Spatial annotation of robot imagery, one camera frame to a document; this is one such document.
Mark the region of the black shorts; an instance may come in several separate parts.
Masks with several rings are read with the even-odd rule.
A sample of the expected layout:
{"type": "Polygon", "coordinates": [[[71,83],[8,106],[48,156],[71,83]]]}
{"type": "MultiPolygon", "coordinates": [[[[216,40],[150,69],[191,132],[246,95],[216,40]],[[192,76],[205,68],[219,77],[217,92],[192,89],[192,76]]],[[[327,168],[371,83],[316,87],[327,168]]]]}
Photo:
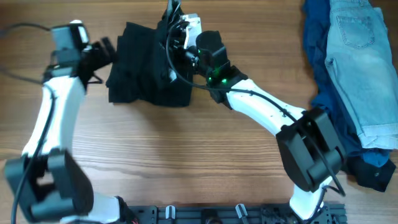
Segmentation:
{"type": "Polygon", "coordinates": [[[110,103],[144,100],[165,107],[186,107],[192,87],[179,80],[166,56],[169,27],[183,15],[180,1],[169,1],[156,29],[127,22],[118,36],[117,62],[106,81],[110,103]]]}

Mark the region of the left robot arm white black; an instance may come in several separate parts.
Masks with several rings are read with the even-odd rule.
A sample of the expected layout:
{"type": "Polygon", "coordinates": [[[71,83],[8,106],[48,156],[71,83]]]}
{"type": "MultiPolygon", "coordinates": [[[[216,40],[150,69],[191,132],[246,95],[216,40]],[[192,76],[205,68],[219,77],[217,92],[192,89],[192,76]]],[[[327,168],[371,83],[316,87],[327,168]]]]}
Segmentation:
{"type": "Polygon", "coordinates": [[[137,223],[121,197],[93,190],[71,153],[87,86],[96,70],[114,62],[114,47],[105,37],[93,44],[62,44],[53,54],[57,62],[40,82],[42,103],[33,133],[21,157],[6,162],[14,194],[10,222],[22,212],[29,223],[137,223]]]}

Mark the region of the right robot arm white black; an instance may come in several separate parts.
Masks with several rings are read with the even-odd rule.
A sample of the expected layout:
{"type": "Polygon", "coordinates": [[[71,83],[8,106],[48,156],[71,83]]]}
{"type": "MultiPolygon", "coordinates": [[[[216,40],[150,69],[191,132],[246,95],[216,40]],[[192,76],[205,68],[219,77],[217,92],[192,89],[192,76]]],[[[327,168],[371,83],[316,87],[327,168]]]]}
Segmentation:
{"type": "Polygon", "coordinates": [[[231,65],[220,33],[202,31],[197,17],[185,15],[169,25],[165,53],[179,80],[208,91],[216,103],[245,114],[276,138],[294,183],[289,206],[301,222],[311,223],[321,214],[327,190],[346,195],[336,177],[346,151],[322,109],[292,106],[259,88],[231,65]]]}

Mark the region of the dark blue garment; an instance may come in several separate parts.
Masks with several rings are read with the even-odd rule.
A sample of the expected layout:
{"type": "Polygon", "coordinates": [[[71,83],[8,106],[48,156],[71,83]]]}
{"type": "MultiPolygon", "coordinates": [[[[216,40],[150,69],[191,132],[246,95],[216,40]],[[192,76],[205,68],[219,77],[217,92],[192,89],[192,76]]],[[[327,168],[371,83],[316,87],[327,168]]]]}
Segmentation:
{"type": "Polygon", "coordinates": [[[370,149],[362,147],[351,116],[332,84],[325,66],[327,37],[330,28],[330,2],[328,0],[306,0],[302,10],[305,13],[303,49],[313,68],[313,77],[318,86],[318,93],[311,105],[326,111],[349,157],[358,157],[367,164],[382,167],[389,160],[390,151],[378,147],[370,149]]]}

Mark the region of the light blue denim shorts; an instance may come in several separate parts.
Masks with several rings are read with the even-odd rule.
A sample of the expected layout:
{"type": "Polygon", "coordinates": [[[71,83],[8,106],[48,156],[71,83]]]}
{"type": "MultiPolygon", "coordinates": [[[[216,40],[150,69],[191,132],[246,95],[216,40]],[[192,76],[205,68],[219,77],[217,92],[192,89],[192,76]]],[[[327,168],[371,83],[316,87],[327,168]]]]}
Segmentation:
{"type": "Polygon", "coordinates": [[[325,63],[362,147],[397,149],[397,73],[381,9],[331,0],[325,63]]]}

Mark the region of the black garment under pile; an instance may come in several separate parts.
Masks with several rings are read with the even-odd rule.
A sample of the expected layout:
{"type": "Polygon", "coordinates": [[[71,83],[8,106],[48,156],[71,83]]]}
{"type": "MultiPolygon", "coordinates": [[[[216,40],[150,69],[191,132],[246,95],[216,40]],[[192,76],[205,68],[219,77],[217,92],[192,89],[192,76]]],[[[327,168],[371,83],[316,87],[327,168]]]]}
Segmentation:
{"type": "Polygon", "coordinates": [[[378,192],[386,191],[395,169],[396,165],[390,159],[383,166],[376,167],[360,157],[349,157],[341,168],[347,175],[353,176],[359,186],[378,192]]]}

